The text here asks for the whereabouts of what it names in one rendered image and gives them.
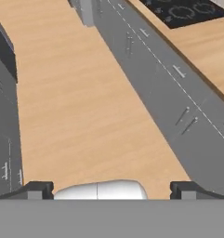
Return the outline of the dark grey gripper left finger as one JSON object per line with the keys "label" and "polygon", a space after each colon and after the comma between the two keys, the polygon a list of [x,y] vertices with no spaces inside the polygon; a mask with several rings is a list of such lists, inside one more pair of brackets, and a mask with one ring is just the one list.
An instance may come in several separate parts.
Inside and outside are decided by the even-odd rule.
{"label": "dark grey gripper left finger", "polygon": [[16,191],[0,195],[0,199],[12,200],[53,200],[52,181],[30,181]]}

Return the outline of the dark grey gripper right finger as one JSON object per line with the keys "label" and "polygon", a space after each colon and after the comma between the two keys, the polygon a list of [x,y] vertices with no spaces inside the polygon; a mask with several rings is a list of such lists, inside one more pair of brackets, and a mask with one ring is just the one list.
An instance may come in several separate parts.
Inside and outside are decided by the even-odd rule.
{"label": "dark grey gripper right finger", "polygon": [[193,181],[171,181],[171,200],[224,199],[224,195],[207,191]]}

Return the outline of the black hob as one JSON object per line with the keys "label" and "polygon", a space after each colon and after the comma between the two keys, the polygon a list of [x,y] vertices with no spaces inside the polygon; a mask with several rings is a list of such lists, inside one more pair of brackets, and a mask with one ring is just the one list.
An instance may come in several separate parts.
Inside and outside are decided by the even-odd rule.
{"label": "black hob", "polygon": [[139,0],[169,29],[224,18],[224,8],[211,0]]}

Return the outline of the grey cabinet run with drawers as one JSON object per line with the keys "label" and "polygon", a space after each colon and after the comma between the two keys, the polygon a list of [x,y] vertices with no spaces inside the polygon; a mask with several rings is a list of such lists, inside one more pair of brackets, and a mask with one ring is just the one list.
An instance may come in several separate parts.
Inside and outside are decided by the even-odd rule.
{"label": "grey cabinet run with drawers", "polygon": [[[92,0],[92,9],[100,34],[189,178],[224,195],[224,100],[126,0]],[[176,126],[188,106],[189,115]],[[181,135],[194,117],[198,121]]]}

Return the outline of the grey cabinet run dark top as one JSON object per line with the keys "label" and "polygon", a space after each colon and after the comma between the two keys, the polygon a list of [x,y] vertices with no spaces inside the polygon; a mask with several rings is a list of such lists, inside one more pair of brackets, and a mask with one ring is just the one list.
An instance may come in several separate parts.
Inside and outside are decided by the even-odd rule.
{"label": "grey cabinet run dark top", "polygon": [[[18,190],[22,169],[14,46],[0,22],[0,195]],[[8,180],[2,166],[8,162]]]}

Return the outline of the white rounded object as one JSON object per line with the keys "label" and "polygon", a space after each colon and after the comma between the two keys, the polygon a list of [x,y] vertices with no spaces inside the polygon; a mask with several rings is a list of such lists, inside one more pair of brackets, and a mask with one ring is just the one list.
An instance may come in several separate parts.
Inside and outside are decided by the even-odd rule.
{"label": "white rounded object", "polygon": [[135,180],[117,179],[94,182],[57,191],[55,200],[146,200],[148,195]]}

